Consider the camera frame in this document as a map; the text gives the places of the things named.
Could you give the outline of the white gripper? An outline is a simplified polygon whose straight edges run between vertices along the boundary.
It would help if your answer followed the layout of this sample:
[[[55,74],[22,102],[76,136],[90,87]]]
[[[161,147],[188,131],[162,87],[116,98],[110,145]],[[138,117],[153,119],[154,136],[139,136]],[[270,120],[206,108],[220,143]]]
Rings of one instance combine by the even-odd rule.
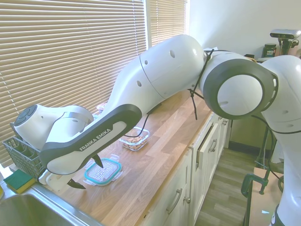
[[[103,168],[103,164],[99,155],[95,155],[93,157],[95,163]],[[57,175],[51,173],[48,170],[45,170],[41,176],[38,178],[38,181],[43,184],[49,186],[54,191],[61,191],[66,185],[76,189],[86,189],[82,184],[71,179],[71,175]]]

